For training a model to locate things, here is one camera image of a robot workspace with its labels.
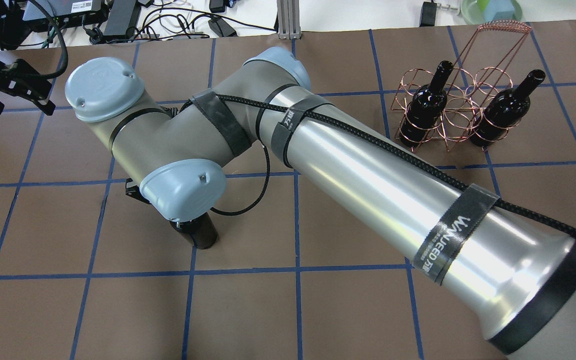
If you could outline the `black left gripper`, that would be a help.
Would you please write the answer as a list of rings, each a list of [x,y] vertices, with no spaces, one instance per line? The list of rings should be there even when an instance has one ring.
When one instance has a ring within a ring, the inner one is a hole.
[[[22,78],[13,74],[14,69],[26,70],[30,71],[32,75],[39,75],[38,71],[32,68],[27,61],[17,59],[12,65],[5,65],[1,69],[3,74],[0,74],[0,92],[11,97],[23,98],[34,104],[46,116],[52,116],[57,108],[55,103],[50,100],[52,82],[36,77]],[[5,105],[0,101],[0,114],[4,109]]]

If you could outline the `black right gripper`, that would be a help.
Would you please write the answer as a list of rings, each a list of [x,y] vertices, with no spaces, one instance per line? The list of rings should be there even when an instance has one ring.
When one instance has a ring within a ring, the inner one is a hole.
[[[125,194],[131,199],[135,199],[144,204],[151,205],[151,202],[142,195],[139,184],[133,180],[133,178],[125,179]]]

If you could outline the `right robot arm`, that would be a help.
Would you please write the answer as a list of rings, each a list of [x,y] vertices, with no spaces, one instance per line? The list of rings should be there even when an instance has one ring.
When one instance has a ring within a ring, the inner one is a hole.
[[[223,166],[259,141],[466,303],[508,359],[576,360],[576,228],[464,184],[310,89],[302,63],[271,47],[175,115],[116,57],[78,66],[65,97],[137,198],[203,246],[217,239]]]

